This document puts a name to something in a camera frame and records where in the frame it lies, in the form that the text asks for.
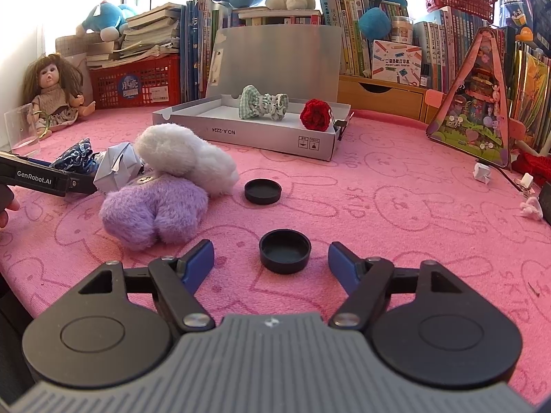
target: metal screw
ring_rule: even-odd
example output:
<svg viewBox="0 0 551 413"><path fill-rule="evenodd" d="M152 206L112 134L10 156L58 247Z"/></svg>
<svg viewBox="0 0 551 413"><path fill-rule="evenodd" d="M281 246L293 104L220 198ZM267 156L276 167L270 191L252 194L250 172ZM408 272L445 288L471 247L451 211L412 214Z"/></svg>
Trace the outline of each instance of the metal screw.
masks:
<svg viewBox="0 0 551 413"><path fill-rule="evenodd" d="M360 317L350 312L344 312L342 314L335 315L333 322L341 328L351 328L352 326L357 326L360 324Z"/></svg>
<svg viewBox="0 0 551 413"><path fill-rule="evenodd" d="M207 314L194 313L184 317L184 324L188 328L204 328L210 322L210 317Z"/></svg>

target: white wall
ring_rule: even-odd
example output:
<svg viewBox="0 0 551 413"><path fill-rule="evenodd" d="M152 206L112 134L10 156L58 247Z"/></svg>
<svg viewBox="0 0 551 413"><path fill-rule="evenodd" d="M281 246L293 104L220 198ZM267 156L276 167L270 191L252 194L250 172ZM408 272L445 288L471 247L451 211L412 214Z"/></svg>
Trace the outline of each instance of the white wall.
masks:
<svg viewBox="0 0 551 413"><path fill-rule="evenodd" d="M3 114L21 105L27 66L43 52L48 0L0 0L0 149L9 150Z"/></svg>

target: doll dress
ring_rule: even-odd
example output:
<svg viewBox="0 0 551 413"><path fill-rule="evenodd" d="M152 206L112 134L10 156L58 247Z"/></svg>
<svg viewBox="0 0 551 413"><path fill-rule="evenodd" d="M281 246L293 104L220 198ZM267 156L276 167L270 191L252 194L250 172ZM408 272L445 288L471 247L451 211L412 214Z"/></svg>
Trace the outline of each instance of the doll dress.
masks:
<svg viewBox="0 0 551 413"><path fill-rule="evenodd" d="M40 113L37 121L37 129L46 128L46 117L50 117L50 127L52 132L71 125L78 117L78 108L71 107L65 98L65 92L60 84L43 88L39 95L33 100L33 104L38 105Z"/></svg>

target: doll hair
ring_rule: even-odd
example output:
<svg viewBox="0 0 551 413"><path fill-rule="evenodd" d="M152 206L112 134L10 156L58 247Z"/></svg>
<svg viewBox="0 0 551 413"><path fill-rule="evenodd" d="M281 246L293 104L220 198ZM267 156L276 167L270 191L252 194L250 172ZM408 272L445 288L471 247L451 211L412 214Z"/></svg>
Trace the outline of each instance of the doll hair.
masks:
<svg viewBox="0 0 551 413"><path fill-rule="evenodd" d="M25 72L23 81L23 103L32 102L35 96L42 90L38 84L38 74L49 65L56 65L60 73L60 87L65 92L65 100L69 101L69 96L76 97L82 93L84 77L82 72L73 66L68 60L61 57L60 54L49 54L43 56L29 65Z"/></svg>

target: gray ribbed plate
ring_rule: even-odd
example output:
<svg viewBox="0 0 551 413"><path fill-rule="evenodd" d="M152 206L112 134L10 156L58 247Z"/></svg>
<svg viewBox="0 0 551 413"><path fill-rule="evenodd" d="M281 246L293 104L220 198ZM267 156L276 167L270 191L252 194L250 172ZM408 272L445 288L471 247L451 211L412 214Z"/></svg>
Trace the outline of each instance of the gray ribbed plate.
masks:
<svg viewBox="0 0 551 413"><path fill-rule="evenodd" d="M148 375L108 390L41 382L13 413L528 413L504 383L442 392L383 365L359 332L328 328L319 314L228 315L184 335Z"/></svg>

